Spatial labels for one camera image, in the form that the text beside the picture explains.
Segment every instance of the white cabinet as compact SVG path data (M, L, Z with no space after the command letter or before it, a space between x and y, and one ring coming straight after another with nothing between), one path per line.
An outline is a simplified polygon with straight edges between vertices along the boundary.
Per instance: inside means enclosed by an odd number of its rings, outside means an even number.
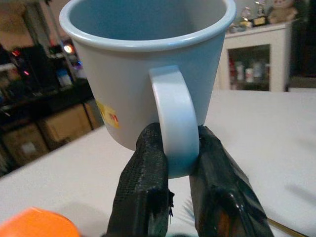
M215 88L230 89L229 51L232 49L268 46L270 64L270 91L285 91L290 77L291 52L293 52L296 34L294 29L299 21L252 28L245 32L226 34Z

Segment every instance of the light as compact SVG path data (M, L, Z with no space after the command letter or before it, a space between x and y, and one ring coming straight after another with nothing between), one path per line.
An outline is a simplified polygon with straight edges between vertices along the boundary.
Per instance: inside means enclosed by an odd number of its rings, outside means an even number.
M20 55L20 52L19 52L18 50L16 50L16 51L13 51L12 54L13 54L15 57L17 57L17 56Z
M64 46L64 50L66 53L73 53L74 52L74 49L69 44Z

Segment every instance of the trophy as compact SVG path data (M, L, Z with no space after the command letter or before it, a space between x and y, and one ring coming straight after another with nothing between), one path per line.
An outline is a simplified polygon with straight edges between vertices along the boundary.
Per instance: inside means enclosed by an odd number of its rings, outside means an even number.
M258 5L257 17L254 18L253 26L262 26L267 23L267 18L265 16L264 6L266 5L266 0L255 0L255 3Z
M246 28L251 28L252 27L252 23L249 21L249 17L251 16L251 10L249 7L245 7L242 11L241 11L241 18L242 21L240 22L240 25L246 27Z

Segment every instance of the cardboard box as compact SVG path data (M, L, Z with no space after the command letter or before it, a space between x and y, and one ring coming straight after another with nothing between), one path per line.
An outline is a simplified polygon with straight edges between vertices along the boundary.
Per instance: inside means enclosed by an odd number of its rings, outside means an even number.
M54 142L69 140L70 137L76 139L91 131L81 104L45 119L43 125L48 137Z
M92 103L85 103L84 105L85 105L85 107L86 107L86 109L87 109L87 113L88 113L88 115L89 115L89 118L90 118L90 121L91 121L91 123L92 123L93 129L97 129L97 128L101 127L102 125L104 125L103 122L100 123L100 122L96 119L96 117L95 117L95 113L98 113L98 115L99 115L100 117L101 117L101 115L100 115L100 112L99 112L99 110L98 110L98 108L97 108L97 105L96 105L96 103L94 102L94 100L93 100Z
M19 165L25 165L49 152L40 130L33 123L5 134L2 139Z
M2 145L0 145L0 177L4 176L5 174L9 173L8 167L8 155L4 151Z

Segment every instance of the mug rim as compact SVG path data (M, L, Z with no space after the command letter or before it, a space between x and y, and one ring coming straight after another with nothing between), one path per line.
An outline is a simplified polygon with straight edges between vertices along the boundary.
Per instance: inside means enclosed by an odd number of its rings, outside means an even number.
M73 39L85 45L122 52L152 52L176 49L190 46L208 40L223 32L232 23L236 16L236 4L234 0L222 0L226 5L224 16L216 23L193 33L152 40L122 40L110 39L88 34L79 30L70 21L70 12L73 7L85 0L71 0L60 12L59 22L63 30Z

